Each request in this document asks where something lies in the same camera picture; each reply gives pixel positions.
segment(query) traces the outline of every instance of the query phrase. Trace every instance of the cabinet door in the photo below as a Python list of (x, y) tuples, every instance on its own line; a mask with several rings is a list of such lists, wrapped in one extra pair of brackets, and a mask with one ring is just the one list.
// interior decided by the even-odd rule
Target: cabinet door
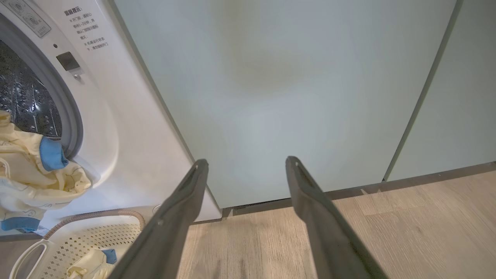
[(496, 160), (496, 2), (465, 1), (388, 180)]
[(288, 155), (324, 191), (380, 182), (454, 2), (115, 1), (221, 208), (288, 198)]

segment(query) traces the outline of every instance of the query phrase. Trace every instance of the front-loading washing machine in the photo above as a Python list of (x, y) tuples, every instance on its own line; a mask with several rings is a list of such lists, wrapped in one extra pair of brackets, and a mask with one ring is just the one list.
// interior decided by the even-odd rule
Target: front-loading washing machine
[[(0, 109), (60, 140), (92, 188), (45, 213), (154, 208), (192, 165), (107, 0), (0, 0)], [(197, 221), (221, 213), (207, 191)]]

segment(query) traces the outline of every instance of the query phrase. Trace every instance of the perforated basket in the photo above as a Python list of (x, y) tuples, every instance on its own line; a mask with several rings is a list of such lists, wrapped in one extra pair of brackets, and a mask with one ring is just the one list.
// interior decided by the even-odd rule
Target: perforated basket
[[(117, 260), (145, 226), (143, 216), (130, 210), (112, 210), (73, 216), (55, 226), (17, 259), (11, 279), (62, 279), (67, 269), (90, 249), (115, 249)], [(30, 272), (22, 270), (33, 251), (44, 247)]]

